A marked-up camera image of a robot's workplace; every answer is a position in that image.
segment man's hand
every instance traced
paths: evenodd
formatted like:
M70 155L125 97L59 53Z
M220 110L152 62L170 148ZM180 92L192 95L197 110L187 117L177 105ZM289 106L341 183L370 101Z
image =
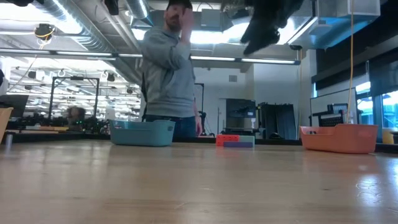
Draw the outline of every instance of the man's hand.
M195 116L195 121L197 123L197 136L199 136L203 131L203 128L201 126L201 118L199 116Z
M180 15L180 24L182 26L181 41L189 44L191 39L191 33L193 29L193 23L195 22L193 18L192 9L185 9L183 15Z

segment workbench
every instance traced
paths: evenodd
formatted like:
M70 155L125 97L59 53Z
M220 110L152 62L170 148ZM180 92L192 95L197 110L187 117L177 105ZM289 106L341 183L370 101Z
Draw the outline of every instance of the workbench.
M301 146L0 146L7 224L394 223L398 159Z

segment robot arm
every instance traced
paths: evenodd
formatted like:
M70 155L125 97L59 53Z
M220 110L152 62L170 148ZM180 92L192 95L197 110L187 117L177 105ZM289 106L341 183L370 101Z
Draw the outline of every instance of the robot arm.
M245 0L245 5L254 8L253 17L242 36L241 42L248 46L244 55L276 44L279 28L284 28L287 19L301 8L304 0Z

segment gray hoodie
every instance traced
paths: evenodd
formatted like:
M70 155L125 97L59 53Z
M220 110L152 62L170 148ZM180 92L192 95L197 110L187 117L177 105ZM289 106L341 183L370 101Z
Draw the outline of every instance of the gray hoodie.
M195 115L190 46L171 32L154 27L141 44L147 113L187 118Z

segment baseball cap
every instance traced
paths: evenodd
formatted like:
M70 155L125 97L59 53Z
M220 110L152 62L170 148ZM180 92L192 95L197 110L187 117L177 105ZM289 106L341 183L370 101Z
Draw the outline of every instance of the baseball cap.
M192 8L192 3L190 0L169 0L169 5L167 5L167 9L169 9L170 6L175 4L181 4L189 9Z

